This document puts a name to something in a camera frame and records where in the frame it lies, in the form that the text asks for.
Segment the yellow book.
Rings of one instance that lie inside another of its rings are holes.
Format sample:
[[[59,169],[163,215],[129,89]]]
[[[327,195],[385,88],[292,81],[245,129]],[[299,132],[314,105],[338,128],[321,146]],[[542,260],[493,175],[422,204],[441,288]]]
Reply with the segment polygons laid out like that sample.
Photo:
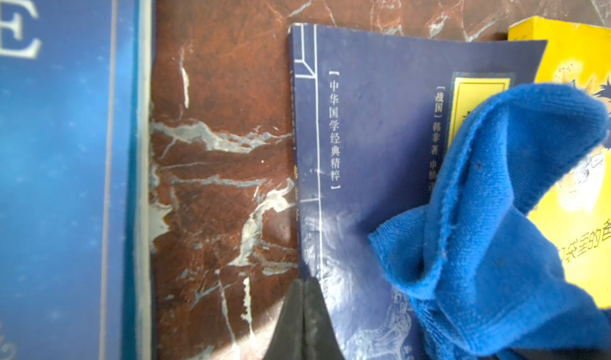
[[[610,30],[533,16],[509,40],[545,40],[536,82],[562,83],[610,106]],[[529,218],[558,249],[568,282],[610,307],[610,142],[596,147],[541,199]]]

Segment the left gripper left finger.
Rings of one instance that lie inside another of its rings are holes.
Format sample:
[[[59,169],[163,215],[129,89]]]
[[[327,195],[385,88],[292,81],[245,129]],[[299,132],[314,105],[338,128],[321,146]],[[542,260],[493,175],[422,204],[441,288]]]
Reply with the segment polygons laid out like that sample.
[[[294,280],[289,286],[265,360],[304,358],[305,283]]]

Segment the blue cloth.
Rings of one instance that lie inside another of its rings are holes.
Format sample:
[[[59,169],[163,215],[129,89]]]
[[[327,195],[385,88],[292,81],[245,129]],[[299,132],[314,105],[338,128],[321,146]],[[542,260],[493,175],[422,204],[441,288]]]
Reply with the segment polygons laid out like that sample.
[[[428,204],[370,235],[432,359],[609,350],[609,315],[566,281],[557,248],[528,219],[607,130],[606,107],[569,86],[490,97],[463,122]]]

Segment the dark navy Chinese book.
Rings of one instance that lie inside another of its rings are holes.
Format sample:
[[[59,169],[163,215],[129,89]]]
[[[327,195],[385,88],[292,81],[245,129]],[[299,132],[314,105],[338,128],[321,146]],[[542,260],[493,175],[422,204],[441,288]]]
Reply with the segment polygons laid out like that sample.
[[[547,43],[465,43],[294,24],[288,35],[300,274],[319,280],[347,359],[424,359],[368,236],[429,202],[480,103],[536,79]]]

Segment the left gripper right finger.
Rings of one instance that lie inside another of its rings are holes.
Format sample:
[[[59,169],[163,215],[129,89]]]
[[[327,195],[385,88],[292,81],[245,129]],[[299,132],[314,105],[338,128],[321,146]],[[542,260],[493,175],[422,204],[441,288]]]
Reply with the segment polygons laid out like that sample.
[[[316,278],[305,281],[304,358],[345,359],[337,343],[325,298]]]

